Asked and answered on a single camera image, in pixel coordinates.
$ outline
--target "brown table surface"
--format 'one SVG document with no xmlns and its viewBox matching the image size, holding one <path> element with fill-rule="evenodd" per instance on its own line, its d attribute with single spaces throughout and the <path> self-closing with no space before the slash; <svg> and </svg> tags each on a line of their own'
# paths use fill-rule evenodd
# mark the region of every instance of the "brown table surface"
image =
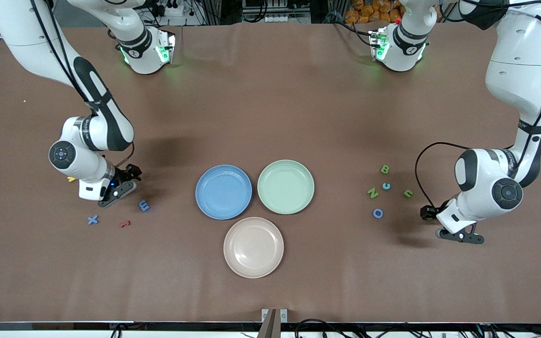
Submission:
<svg viewBox="0 0 541 338">
<path fill-rule="evenodd" d="M 47 152 L 66 118 L 89 111 L 1 44 L 0 321 L 255 321 L 282 307 L 292 321 L 541 322 L 541 175 L 517 210 L 479 223 L 482 246 L 439 240 L 438 224 L 418 216 L 423 147 L 505 147 L 515 137 L 517 111 L 484 83 L 494 30 L 437 25 L 418 66 L 394 73 L 332 25 L 189 27 L 176 66 L 149 76 L 122 62 L 104 28 L 65 32 L 133 122 L 130 162 L 144 180 L 109 209 L 79 199 Z M 435 203 L 459 192 L 460 152 L 435 148 L 421 160 Z M 237 165 L 255 186 L 280 159 L 313 173 L 302 212 L 274 214 L 255 194 L 236 220 L 197 208 L 195 185 L 210 167 Z M 100 223 L 87 225 L 95 214 Z M 257 280 L 223 257 L 228 229 L 250 216 L 276 224 L 286 245 L 277 270 Z"/>
</svg>

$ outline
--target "wire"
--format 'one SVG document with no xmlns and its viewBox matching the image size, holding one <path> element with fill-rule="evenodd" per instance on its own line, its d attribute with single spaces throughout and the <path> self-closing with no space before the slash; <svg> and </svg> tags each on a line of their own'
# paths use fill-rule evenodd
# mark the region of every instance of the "wire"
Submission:
<svg viewBox="0 0 541 338">
<path fill-rule="evenodd" d="M 421 185 L 421 181 L 419 180 L 419 175 L 418 175 L 418 172 L 417 172 L 417 167 L 419 165 L 419 160 L 421 159 L 421 156 L 431 147 L 433 146 L 437 146 L 438 144 L 444 144 L 445 146 L 451 146 L 451 147 L 456 147 L 456 148 L 461 148 L 461 149 L 464 149 L 464 150 L 468 150 L 470 148 L 468 147 L 464 147 L 464 146 L 461 146 L 459 144 L 454 144 L 454 143 L 449 143 L 449 142 L 434 142 L 434 143 L 431 143 L 429 144 L 427 147 L 425 147 L 423 150 L 421 150 L 421 152 L 419 153 L 419 156 L 417 156 L 417 160 L 415 161 L 415 179 L 417 179 L 417 184 L 419 186 L 419 189 L 421 190 L 421 192 L 423 193 L 423 195 L 425 196 L 425 198 L 427 199 L 427 201 L 429 202 L 429 204 L 435 208 L 435 205 L 433 204 L 433 202 L 431 201 L 431 199 L 429 198 L 429 196 L 427 195 L 427 193 L 425 192 L 425 189 L 423 189 L 423 186 Z"/>
<path fill-rule="evenodd" d="M 82 92 L 81 88 L 79 87 L 79 85 L 77 83 L 77 80 L 74 77 L 74 74 L 72 74 L 71 68 L 66 69 L 66 67 L 64 67 L 64 63 L 60 59 L 60 55 L 58 54 L 58 51 L 56 51 L 56 49 L 54 48 L 54 43 L 52 42 L 51 38 L 49 37 L 49 34 L 47 33 L 47 29 L 45 28 L 45 24 L 43 24 L 43 19 L 41 18 L 41 15 L 39 14 L 39 10 L 37 9 L 37 5 L 35 4 L 35 0 L 31 0 L 31 6 L 32 6 L 32 9 L 34 10 L 34 13 L 35 13 L 36 17 L 37 17 L 37 21 L 39 22 L 39 26 L 41 26 L 41 30 L 43 31 L 43 35 L 45 36 L 45 38 L 47 40 L 47 44 L 49 45 L 49 48 L 51 48 L 51 51 L 54 54 L 56 60 L 58 61 L 58 64 L 62 68 L 62 71 L 64 71 L 64 74 L 66 74 L 66 77 L 68 77 L 68 80 L 73 85 L 73 87 L 78 92 L 78 94 L 81 96 L 83 101 L 88 102 L 88 100 L 85 97 L 85 94 Z M 49 13 L 51 14 L 52 23 L 54 24 L 54 26 L 56 26 L 56 32 L 57 32 L 57 25 L 55 23 L 53 13 L 51 13 L 51 10 L 49 11 Z M 57 32 L 57 33 L 58 33 L 58 42 L 60 43 L 60 46 L 63 47 L 64 44 L 62 42 L 62 38 L 60 37 L 60 33 L 59 32 Z"/>
<path fill-rule="evenodd" d="M 66 47 L 64 47 L 64 42 L 62 40 L 62 35 L 60 34 L 60 30 L 58 30 L 58 25 L 56 24 L 56 21 L 55 21 L 55 18 L 54 18 L 54 13 L 53 13 L 53 11 L 51 9 L 49 9 L 48 11 L 49 11 L 49 17 L 51 18 L 51 22 L 54 24 L 55 33 L 58 36 L 58 41 L 60 43 L 60 48 L 62 48 L 62 54 L 64 55 L 64 59 L 66 60 L 66 66 L 68 67 L 68 72 L 70 73 L 70 75 L 71 75 L 71 77 L 72 77 L 72 79 L 74 81 L 75 88 L 77 89 L 79 94 L 81 94 L 81 97 L 83 98 L 83 100 L 85 102 L 88 102 L 86 96 L 84 95 L 82 90 L 80 90 L 80 86 L 78 85 L 78 81 L 77 81 L 77 78 L 75 77 L 75 73 L 72 71 L 72 67 L 70 66 L 70 61 L 68 59 L 68 55 L 66 54 Z"/>
<path fill-rule="evenodd" d="M 129 160 L 129 158 L 131 158 L 131 156 L 133 156 L 134 152 L 135 152 L 135 143 L 131 142 L 131 153 L 124 160 L 120 161 L 117 165 L 115 165 L 115 167 L 120 167 L 121 165 L 123 165 L 126 161 Z"/>
<path fill-rule="evenodd" d="M 160 27 L 160 22 L 157 20 L 157 17 L 154 15 L 154 12 L 152 11 L 152 7 L 147 7 L 147 9 L 149 9 L 150 13 L 152 13 L 152 17 L 154 18 L 154 21 L 156 22 L 155 27 L 156 28 Z"/>
<path fill-rule="evenodd" d="M 202 21 L 206 24 L 206 26 L 210 26 L 210 23 L 208 22 L 208 20 L 206 19 L 206 17 L 204 17 L 204 14 L 202 14 L 201 12 L 201 6 L 197 6 L 197 11 L 198 13 L 200 13 L 200 16 L 201 16 L 201 19 Z"/>
<path fill-rule="evenodd" d="M 119 324 L 116 325 L 116 327 L 114 328 L 114 331 L 112 331 L 112 336 L 110 336 L 110 338 L 114 338 L 114 335 L 116 335 L 116 332 L 118 332 L 118 336 L 116 336 L 116 338 L 122 337 L 122 330 L 120 329 L 121 326 L 124 326 L 124 329 L 125 329 L 125 330 L 128 330 L 128 329 L 129 329 L 128 325 L 126 325 L 125 323 L 119 323 Z"/>
<path fill-rule="evenodd" d="M 303 25 L 303 23 L 300 21 L 300 19 L 299 19 L 298 16 L 296 15 L 296 9 L 295 9 L 295 8 L 292 8 L 292 11 L 294 11 L 294 17 L 296 18 L 296 20 L 298 21 L 298 23 L 299 23 L 300 25 Z"/>
<path fill-rule="evenodd" d="M 253 20 L 249 20 L 249 19 L 246 19 L 245 17 L 243 18 L 243 21 L 245 22 L 251 22 L 251 23 L 256 23 L 256 22 L 259 22 L 261 21 L 262 19 L 264 19 L 264 17 L 266 16 L 266 11 L 268 10 L 268 0 L 264 0 L 264 2 L 262 2 L 262 0 L 260 0 L 260 11 L 258 11 L 258 14 L 256 15 L 256 17 L 254 17 Z"/>
<path fill-rule="evenodd" d="M 331 23 L 336 23 L 336 24 L 338 24 L 338 25 L 340 25 L 340 26 L 343 26 L 343 27 L 345 27 L 347 30 L 349 30 L 350 32 L 360 34 L 361 36 L 371 36 L 371 35 L 372 35 L 372 34 L 369 33 L 369 32 L 362 32 L 362 31 L 354 30 L 352 27 L 346 25 L 346 24 L 343 23 L 343 22 L 331 22 Z"/>
<path fill-rule="evenodd" d="M 201 8 L 204 9 L 204 12 L 208 13 L 209 15 L 212 15 L 212 17 L 214 17 L 215 19 L 218 20 L 218 22 L 221 21 L 221 17 L 219 17 L 218 15 L 216 15 L 214 13 L 214 8 L 212 8 L 212 11 L 210 11 L 209 9 L 206 8 L 206 6 L 204 6 L 206 3 L 204 1 L 202 1 L 202 3 L 200 4 L 201 5 Z"/>
<path fill-rule="evenodd" d="M 465 17 L 464 19 L 450 19 L 449 15 L 452 13 L 450 12 L 448 15 L 444 14 L 444 9 L 442 8 L 442 5 L 440 5 L 440 14 L 442 14 L 442 18 L 444 18 L 445 21 L 449 22 L 463 22 L 467 21 L 469 19 L 475 19 L 475 17 L 480 17 L 483 15 L 487 15 L 489 13 L 494 13 L 497 11 L 501 11 L 502 9 L 508 9 L 511 7 L 520 7 L 520 6 L 527 6 L 527 5 L 534 5 L 534 4 L 541 4 L 541 0 L 533 0 L 533 1 L 526 1 L 526 2 L 520 2 L 518 4 L 502 4 L 502 5 L 493 5 L 493 4 L 481 4 L 479 2 L 476 2 L 474 0 L 461 0 L 464 2 L 468 2 L 469 4 L 473 4 L 476 6 L 484 6 L 484 7 L 492 7 L 492 9 L 488 9 L 485 12 L 481 13 L 475 13 L 474 15 L 469 15 L 468 17 Z"/>
<path fill-rule="evenodd" d="M 314 319 L 314 318 L 309 318 L 309 319 L 304 319 L 303 321 L 301 321 L 300 323 L 298 323 L 298 325 L 296 325 L 296 329 L 294 330 L 294 335 L 295 335 L 295 338 L 300 338 L 299 336 L 299 329 L 300 329 L 300 326 L 303 324 L 303 323 L 308 323 L 308 322 L 317 322 L 317 323 L 322 323 L 324 325 L 327 325 L 329 328 L 331 328 L 331 330 L 341 334 L 344 338 L 352 338 L 350 336 L 348 336 L 347 334 L 345 334 L 343 331 L 335 328 L 333 325 L 331 325 L 330 323 L 327 323 L 325 321 L 322 321 L 320 319 Z"/>
<path fill-rule="evenodd" d="M 352 22 L 352 29 L 354 30 L 354 33 L 356 33 L 356 36 L 360 39 L 360 41 L 363 42 L 363 44 L 371 47 L 380 47 L 380 45 L 371 44 L 370 42 L 367 42 L 363 39 L 363 37 L 360 36 L 359 31 L 356 29 L 356 25 L 354 25 L 354 22 Z"/>
</svg>

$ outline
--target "power strip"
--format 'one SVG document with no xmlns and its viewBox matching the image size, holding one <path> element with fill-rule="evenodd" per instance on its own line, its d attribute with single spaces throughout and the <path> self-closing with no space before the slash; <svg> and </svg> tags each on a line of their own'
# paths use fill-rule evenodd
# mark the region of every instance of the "power strip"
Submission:
<svg viewBox="0 0 541 338">
<path fill-rule="evenodd" d="M 185 11 L 185 6 L 179 5 L 177 8 L 166 8 L 166 11 L 164 12 L 164 15 L 168 16 L 183 16 L 183 12 Z"/>
<path fill-rule="evenodd" d="M 287 22 L 287 15 L 267 15 L 264 17 L 264 22 Z"/>
</svg>

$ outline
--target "green led light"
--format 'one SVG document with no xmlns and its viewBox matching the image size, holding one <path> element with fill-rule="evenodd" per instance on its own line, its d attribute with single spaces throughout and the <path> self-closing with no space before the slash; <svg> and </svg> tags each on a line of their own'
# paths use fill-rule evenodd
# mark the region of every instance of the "green led light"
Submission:
<svg viewBox="0 0 541 338">
<path fill-rule="evenodd" d="M 383 45 L 379 50 L 377 51 L 377 59 L 383 60 L 385 58 L 385 54 L 387 53 L 387 50 L 389 49 L 389 41 L 385 42 L 385 45 Z"/>
<path fill-rule="evenodd" d="M 168 56 L 168 51 L 165 48 L 157 47 L 156 51 L 158 52 L 158 55 L 160 56 L 160 60 L 162 62 L 168 62 L 170 57 Z"/>
<path fill-rule="evenodd" d="M 124 56 L 124 62 L 126 62 L 126 64 L 129 64 L 129 58 L 126 57 L 126 54 L 124 53 L 124 49 L 122 49 L 122 47 L 120 47 L 120 51 L 122 52 L 122 55 Z"/>
</svg>

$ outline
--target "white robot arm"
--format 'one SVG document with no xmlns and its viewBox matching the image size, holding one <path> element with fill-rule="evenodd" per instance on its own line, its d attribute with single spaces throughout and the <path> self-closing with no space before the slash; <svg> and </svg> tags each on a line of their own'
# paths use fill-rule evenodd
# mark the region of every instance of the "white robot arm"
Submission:
<svg viewBox="0 0 541 338">
<path fill-rule="evenodd" d="M 120 44 L 124 60 L 139 74 L 151 74 L 172 61 L 174 34 L 146 27 L 133 9 L 145 0 L 68 0 L 97 17 Z"/>
<path fill-rule="evenodd" d="M 92 111 L 71 117 L 49 150 L 58 171 L 79 179 L 79 197 L 105 207 L 133 191 L 138 167 L 120 170 L 101 154 L 133 143 L 133 126 L 120 111 L 93 65 L 68 43 L 44 0 L 0 0 L 0 33 L 28 71 L 72 86 Z"/>
<path fill-rule="evenodd" d="M 401 2 L 407 11 L 400 24 L 371 37 L 379 45 L 372 47 L 376 60 L 396 71 L 409 70 L 421 59 L 437 19 L 436 0 Z M 461 192 L 441 207 L 424 207 L 421 217 L 440 221 L 440 238 L 481 244 L 483 237 L 474 233 L 476 222 L 514 210 L 523 199 L 522 188 L 540 171 L 541 0 L 460 0 L 459 11 L 483 30 L 498 22 L 486 84 L 494 97 L 518 109 L 517 138 L 509 149 L 464 151 L 455 164 Z M 469 226 L 472 230 L 464 231 Z"/>
</svg>

